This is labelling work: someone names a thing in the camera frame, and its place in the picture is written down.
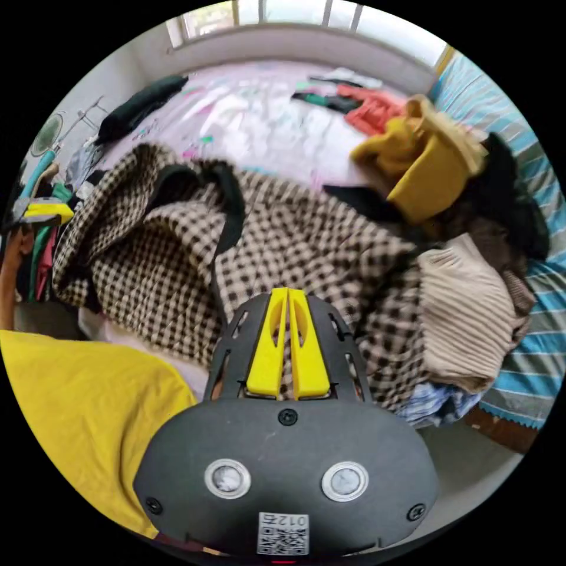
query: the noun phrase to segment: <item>screw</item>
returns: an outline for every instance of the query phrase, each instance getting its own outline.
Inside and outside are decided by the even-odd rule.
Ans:
[[[418,521],[425,513],[425,510],[426,507],[424,503],[417,503],[409,509],[409,512],[407,513],[407,519],[409,521]]]
[[[283,409],[277,418],[283,426],[292,426],[297,422],[299,415],[295,409]]]
[[[148,497],[146,505],[152,515],[161,515],[163,512],[163,505],[155,497]]]

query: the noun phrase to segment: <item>yellow plastic part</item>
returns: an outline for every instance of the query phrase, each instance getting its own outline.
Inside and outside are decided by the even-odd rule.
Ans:
[[[330,381],[303,291],[289,289],[289,320],[295,399],[322,397],[330,390]]]
[[[66,224],[72,217],[73,211],[65,204],[54,204],[54,203],[30,203],[27,210],[24,213],[24,218],[29,218],[30,216],[55,216],[59,215],[61,217],[61,225]]]
[[[252,367],[246,385],[255,395],[277,398],[283,372],[285,325],[287,321],[287,288],[271,291],[264,325],[259,334]],[[276,331],[277,343],[274,341]]]

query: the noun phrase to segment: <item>label sticker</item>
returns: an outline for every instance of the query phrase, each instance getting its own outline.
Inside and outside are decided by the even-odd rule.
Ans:
[[[258,554],[305,556],[308,554],[308,515],[260,513]]]

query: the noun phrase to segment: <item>window frame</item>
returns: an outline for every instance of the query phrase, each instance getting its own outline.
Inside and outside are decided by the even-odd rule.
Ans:
[[[447,62],[452,58],[452,56],[455,53],[454,48],[451,47],[448,43],[446,43],[444,50],[438,56],[438,59],[435,61],[435,63],[429,64],[429,63],[423,61],[422,59],[415,57],[414,55],[412,55],[408,51],[405,51],[405,50],[403,50],[402,48],[400,48],[396,45],[389,44],[385,40],[381,40],[381,39],[371,37],[369,35],[361,34],[361,33],[357,32],[357,28],[358,28],[358,25],[360,23],[360,18],[361,18],[363,9],[365,7],[371,8],[370,6],[366,6],[364,4],[357,4],[355,2],[352,2],[353,4],[357,4],[356,9],[355,9],[353,17],[352,17],[352,22],[350,24],[350,28],[344,29],[344,28],[339,28],[339,27],[334,27],[334,26],[329,25],[330,15],[331,15],[331,11],[332,11],[332,5],[333,5],[334,0],[326,0],[325,5],[324,5],[323,19],[322,19],[320,24],[310,24],[310,23],[303,23],[303,22],[299,22],[299,21],[269,22],[269,21],[266,20],[266,2],[267,2],[267,0],[257,0],[257,2],[258,2],[258,22],[257,23],[240,24],[240,22],[239,22],[239,5],[238,5],[239,0],[231,0],[231,3],[232,3],[232,18],[233,18],[234,25],[230,28],[222,28],[222,29],[219,29],[217,31],[209,32],[205,35],[199,35],[197,37],[189,37],[188,31],[187,31],[187,28],[186,28],[186,25],[185,25],[185,14],[187,14],[188,12],[184,12],[183,14],[180,14],[176,18],[171,18],[170,20],[167,20],[167,31],[168,31],[168,34],[169,34],[169,39],[171,41],[171,46],[169,47],[168,51],[178,51],[178,50],[183,49],[184,47],[187,47],[187,45],[194,43],[195,41],[201,41],[205,38],[208,39],[208,38],[213,37],[215,35],[221,35],[221,34],[225,34],[227,32],[234,32],[234,30],[236,30],[236,29],[245,29],[245,28],[250,27],[250,26],[260,26],[260,27],[277,26],[277,27],[291,27],[291,28],[296,27],[296,26],[301,26],[301,27],[311,27],[311,28],[315,28],[315,29],[316,28],[331,29],[332,31],[336,32],[337,34],[347,34],[347,35],[355,34],[357,37],[359,37],[359,39],[362,39],[362,40],[367,41],[369,43],[373,43],[374,45],[386,47],[386,48],[388,48],[392,51],[398,52],[402,56],[407,57],[407,58],[413,60],[414,62],[416,62],[418,64],[421,64],[422,66],[424,66],[428,69],[435,70],[437,72],[437,74],[440,74],[442,72],[442,69],[444,69],[446,67]],[[179,27],[180,31],[181,31],[183,42],[180,45],[177,45],[177,46],[173,45],[173,38],[171,37],[170,31],[169,31],[169,27],[171,25],[177,25]]]

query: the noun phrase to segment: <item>blue striped bedsheet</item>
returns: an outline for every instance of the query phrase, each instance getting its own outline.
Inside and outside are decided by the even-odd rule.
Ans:
[[[479,403],[495,416],[539,429],[566,371],[566,201],[525,117],[469,59],[455,56],[431,97],[436,108],[454,120],[498,133],[506,141],[551,234],[547,260],[529,263],[527,280],[537,298],[529,332],[506,357],[499,377]]]

